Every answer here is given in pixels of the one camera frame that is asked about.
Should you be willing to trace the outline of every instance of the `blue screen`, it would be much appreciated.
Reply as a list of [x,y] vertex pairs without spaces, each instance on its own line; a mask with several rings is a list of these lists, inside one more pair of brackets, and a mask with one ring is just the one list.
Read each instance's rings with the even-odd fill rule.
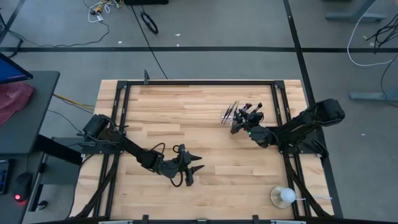
[[0,82],[11,82],[24,77],[20,70],[0,58]]

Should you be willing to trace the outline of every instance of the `mouse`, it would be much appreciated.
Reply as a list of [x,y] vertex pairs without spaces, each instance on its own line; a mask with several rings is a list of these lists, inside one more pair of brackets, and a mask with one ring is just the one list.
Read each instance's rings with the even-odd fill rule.
[[30,196],[33,174],[30,172],[21,173],[14,181],[12,193],[17,202],[23,202]]

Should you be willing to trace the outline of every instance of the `wooden table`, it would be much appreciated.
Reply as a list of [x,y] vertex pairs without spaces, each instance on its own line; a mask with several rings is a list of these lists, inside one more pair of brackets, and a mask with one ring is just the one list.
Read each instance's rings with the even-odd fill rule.
[[[95,113],[111,116],[117,80],[103,80]],[[285,80],[292,116],[307,107],[300,80]],[[271,189],[287,187],[282,155],[277,147],[260,148],[244,131],[231,135],[220,126],[221,111],[233,101],[262,102],[263,126],[277,126],[271,88],[264,85],[157,85],[133,86],[126,117],[127,137],[144,148],[166,143],[165,158],[176,156],[172,146],[184,143],[205,167],[195,173],[191,187],[175,188],[169,179],[143,169],[136,158],[124,153],[114,192],[112,219],[291,219],[292,209],[275,207]],[[95,155],[81,168],[71,215],[89,201],[98,185],[102,155]],[[328,197],[328,187],[320,159],[315,154],[300,155],[305,183],[313,195]],[[104,213],[106,194],[101,213]],[[316,198],[332,214],[331,202]],[[302,202],[298,202],[303,215]]]

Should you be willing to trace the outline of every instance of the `gray floor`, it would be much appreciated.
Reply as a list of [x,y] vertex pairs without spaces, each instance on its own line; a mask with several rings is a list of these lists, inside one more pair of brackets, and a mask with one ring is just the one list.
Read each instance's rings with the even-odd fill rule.
[[[87,4],[96,3],[86,0]],[[361,1],[290,0],[302,47],[346,47],[354,27],[349,22],[325,20],[327,11],[350,11]],[[0,0],[6,20],[17,3]],[[166,6],[146,6],[159,26],[159,35],[146,35],[151,46],[259,46],[293,47],[283,2],[280,0],[170,0]],[[393,0],[376,3],[371,12],[391,19],[398,12]],[[104,15],[110,34],[98,44],[86,47],[146,47],[130,8],[111,9]],[[361,24],[353,47],[370,47],[369,37],[386,22]],[[38,44],[73,44],[96,40],[106,32],[101,24],[87,21],[81,0],[27,0],[11,29]],[[9,34],[0,47],[15,46]],[[397,41],[388,47],[397,47]],[[35,47],[25,42],[24,47]],[[169,78],[264,78],[302,79],[295,53],[275,52],[156,52]],[[360,63],[382,62],[393,54],[353,54]],[[395,137],[397,108],[380,102],[351,101],[350,91],[379,91],[385,65],[357,67],[344,53],[304,54],[316,100],[335,98],[346,112],[339,125],[325,128],[336,186],[345,218],[398,222],[398,154]],[[150,52],[57,52],[19,53],[14,61],[27,70],[58,70],[61,77],[56,93],[74,100],[95,104],[102,79],[142,78],[144,69],[151,78],[163,78]],[[385,79],[394,88],[398,65]],[[53,99],[50,108],[62,112],[78,128],[89,114]],[[62,118],[49,113],[41,133],[46,136],[73,137],[75,130]],[[43,198],[70,198],[73,186],[53,189]],[[57,201],[49,219],[67,215],[70,203]],[[41,221],[46,215],[30,218]]]

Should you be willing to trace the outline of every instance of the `gray desk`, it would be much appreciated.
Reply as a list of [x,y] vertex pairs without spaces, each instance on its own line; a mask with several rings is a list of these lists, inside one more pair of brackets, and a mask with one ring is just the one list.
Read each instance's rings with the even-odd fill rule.
[[14,113],[0,126],[0,154],[28,154],[33,150],[60,74],[59,72],[31,72],[31,74],[34,78],[25,82],[35,87],[32,97],[23,110]]
[[0,195],[2,208],[0,209],[0,223],[22,222],[27,202],[17,203],[14,200],[12,186],[16,177],[26,171],[33,173],[35,180],[44,156],[43,152],[32,151],[32,148],[60,74],[59,72],[31,72],[31,74],[34,78],[26,82],[35,87],[32,98],[22,111],[16,112],[11,119],[0,126],[0,159],[14,160],[7,194]]

